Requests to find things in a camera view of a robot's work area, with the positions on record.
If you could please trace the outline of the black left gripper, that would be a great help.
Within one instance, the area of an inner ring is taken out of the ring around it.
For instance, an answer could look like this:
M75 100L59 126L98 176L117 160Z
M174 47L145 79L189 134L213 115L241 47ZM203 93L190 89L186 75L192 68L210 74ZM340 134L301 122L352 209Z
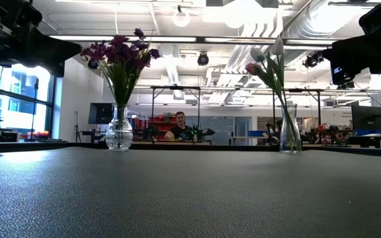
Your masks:
M73 42L52 38L35 29L42 14L33 0L0 0L0 65L11 66L25 59L47 66L54 77L63 77L65 60L81 53Z

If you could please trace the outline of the magenta artificial flower bunch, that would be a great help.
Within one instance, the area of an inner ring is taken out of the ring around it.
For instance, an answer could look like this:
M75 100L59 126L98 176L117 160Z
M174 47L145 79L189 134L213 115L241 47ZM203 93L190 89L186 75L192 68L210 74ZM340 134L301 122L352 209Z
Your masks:
M116 35L108 44L105 41L102 41L101 43L95 42L94 44L91 44L90 47L84 48L82 52L80 53L80 56L87 60L89 64L88 65L89 68L96 67L97 69L100 69L102 71L103 77L108 82L108 87L110 91L111 91L112 83L110 79L106 76L106 69L105 69L107 65L106 53L105 53L106 49L110 46L114 46L116 48L117 46L122 46L124 44L127 45L128 40L129 38L127 37Z

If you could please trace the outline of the white artificial tulip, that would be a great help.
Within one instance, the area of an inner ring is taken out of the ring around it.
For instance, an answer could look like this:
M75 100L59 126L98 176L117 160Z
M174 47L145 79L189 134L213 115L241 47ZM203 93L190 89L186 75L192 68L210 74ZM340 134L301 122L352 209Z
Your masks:
M260 49L258 48L252 48L251 51L250 51L250 55L251 57L253 58L253 60L255 61L254 63L256 64L259 64L259 65L265 65L267 66L267 64L269 62L275 62L277 64L277 60L276 58L273 59L272 56L270 55L270 53L268 53L267 55L265 55Z
M279 89L281 92L280 99L281 99L281 102L282 102L282 105L284 108L286 125L290 130L290 135L289 135L289 137L291 138L290 147L294 151L295 149L298 148L298 145L300 145L300 144L298 143L298 136L296 135L294 123L293 123L293 121L290 117L289 111L288 111L288 105L287 105L287 101L286 101L286 93L284 90L284 45L283 45L283 41L281 38L277 38L275 40L275 43L273 44L271 52L273 55L276 56L276 60L277 60L278 69L275 70L276 78L277 78L277 83L280 85L279 86Z

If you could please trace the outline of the slim clear glass vase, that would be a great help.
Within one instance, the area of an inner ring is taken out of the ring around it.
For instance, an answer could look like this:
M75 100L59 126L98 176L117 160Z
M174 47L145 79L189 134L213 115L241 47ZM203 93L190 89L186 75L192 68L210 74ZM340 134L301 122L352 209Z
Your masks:
M281 153L300 154L302 152L302 140L297 124L297 104L282 106L282 126L280 129Z

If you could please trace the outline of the round clear glass vase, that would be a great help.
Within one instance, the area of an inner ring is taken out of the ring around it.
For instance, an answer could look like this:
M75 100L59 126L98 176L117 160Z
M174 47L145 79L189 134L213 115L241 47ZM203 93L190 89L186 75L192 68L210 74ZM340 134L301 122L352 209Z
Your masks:
M105 141L110 151L128 151L132 145L133 129L128 120L126 104L113 104L112 120L107 126Z

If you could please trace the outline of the black ceiling spotlight cluster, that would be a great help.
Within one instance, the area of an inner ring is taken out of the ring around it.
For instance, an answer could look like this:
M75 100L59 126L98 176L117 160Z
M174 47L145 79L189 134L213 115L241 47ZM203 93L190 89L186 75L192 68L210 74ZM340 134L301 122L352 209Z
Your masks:
M319 63L323 62L322 51L315 51L306 56L306 59L302 62L302 65L306 68L313 68Z

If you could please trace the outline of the large window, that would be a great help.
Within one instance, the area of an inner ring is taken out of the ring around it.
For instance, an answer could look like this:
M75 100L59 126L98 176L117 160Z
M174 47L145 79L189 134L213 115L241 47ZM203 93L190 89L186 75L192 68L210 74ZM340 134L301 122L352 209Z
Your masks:
M55 86L42 67L0 66L0 135L19 142L51 138Z

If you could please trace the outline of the dark desk monitor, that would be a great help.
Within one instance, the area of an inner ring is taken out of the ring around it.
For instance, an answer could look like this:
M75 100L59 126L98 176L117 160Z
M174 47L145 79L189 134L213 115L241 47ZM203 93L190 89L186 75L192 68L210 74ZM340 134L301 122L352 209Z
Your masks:
M381 108L375 106L352 106L352 122L354 130L381 129Z

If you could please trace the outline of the black monitor on stand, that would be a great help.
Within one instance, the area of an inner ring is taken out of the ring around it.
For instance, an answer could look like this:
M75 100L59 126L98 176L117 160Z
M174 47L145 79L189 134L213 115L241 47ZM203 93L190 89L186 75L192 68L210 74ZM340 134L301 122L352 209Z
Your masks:
M92 102L89 109L88 124L92 130L105 132L106 127L113 117L113 105L111 103Z

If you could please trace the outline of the thin black tripod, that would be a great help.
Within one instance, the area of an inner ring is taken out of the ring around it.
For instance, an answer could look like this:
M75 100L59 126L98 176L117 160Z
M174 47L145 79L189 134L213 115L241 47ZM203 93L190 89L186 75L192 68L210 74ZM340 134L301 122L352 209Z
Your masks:
M78 123L78 111L74 112L74 118L75 118L75 142L81 143L81 136L80 136L80 130L79 130L79 123Z

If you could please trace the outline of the red storage shelf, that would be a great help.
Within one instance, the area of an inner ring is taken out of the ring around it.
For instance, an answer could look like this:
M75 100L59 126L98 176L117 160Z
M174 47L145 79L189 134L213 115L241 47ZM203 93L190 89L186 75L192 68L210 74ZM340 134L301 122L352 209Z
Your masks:
M162 114L154 117L139 115L132 122L136 129L155 128L163 133L166 133L177 124L175 116L164 116Z

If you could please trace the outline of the round white pendant lamp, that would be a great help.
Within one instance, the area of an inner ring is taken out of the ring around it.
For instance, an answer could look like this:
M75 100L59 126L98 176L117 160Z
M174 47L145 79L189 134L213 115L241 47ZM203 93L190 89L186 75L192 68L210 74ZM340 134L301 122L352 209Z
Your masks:
M186 27L191 21L190 13L182 8L181 5L177 6L177 10L173 13L172 22L175 26Z

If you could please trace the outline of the overhead light strip crossbar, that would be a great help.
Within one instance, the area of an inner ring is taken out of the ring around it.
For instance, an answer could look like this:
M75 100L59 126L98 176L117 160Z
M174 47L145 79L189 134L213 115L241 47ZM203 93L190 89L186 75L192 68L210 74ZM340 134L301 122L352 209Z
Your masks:
M99 42L112 39L112 36L97 35L50 35L50 37L71 42ZM148 36L153 43L189 43L189 44L261 44L273 45L275 38L213 37L213 36ZM285 45L329 46L338 41L333 38L283 38Z

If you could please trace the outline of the person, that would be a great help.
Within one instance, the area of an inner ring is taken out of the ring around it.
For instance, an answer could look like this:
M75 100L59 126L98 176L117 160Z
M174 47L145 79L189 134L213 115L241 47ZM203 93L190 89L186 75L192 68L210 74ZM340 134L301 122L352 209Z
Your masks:
M185 113L177 112L175 118L176 125L164 135L164 138L170 141L190 141L190 127L186 125Z

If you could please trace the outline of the silver ventilation duct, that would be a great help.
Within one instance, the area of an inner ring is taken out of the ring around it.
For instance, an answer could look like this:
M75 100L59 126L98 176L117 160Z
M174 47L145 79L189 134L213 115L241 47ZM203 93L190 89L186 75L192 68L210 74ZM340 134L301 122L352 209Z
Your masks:
M283 27L281 38L328 38L345 26L346 17L338 7L329 5L332 0L309 0L308 4Z

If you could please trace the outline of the black frame workstation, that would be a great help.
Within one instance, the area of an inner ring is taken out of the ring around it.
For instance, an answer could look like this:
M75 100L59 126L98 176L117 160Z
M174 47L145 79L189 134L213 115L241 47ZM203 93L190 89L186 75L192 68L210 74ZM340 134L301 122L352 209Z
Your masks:
M362 94L373 94L373 93L381 93L381 90L370 90L370 89L349 89L349 90L343 90L343 89L302 89L302 88L289 88L289 89L282 89L281 91L275 91L274 89L270 88L249 88L249 87L196 87L196 86L174 86L174 85L164 85L164 86L143 86L138 85L136 86L136 89L151 89L151 90L158 90L158 89L169 89L171 91L179 90L194 90L194 91L212 91L212 92L220 92L220 93L234 93L236 91L249 91L250 93L256 93L256 92L262 92L264 95L277 95L280 96L283 92L288 93L317 93L318 96L320 96L322 93L362 93Z

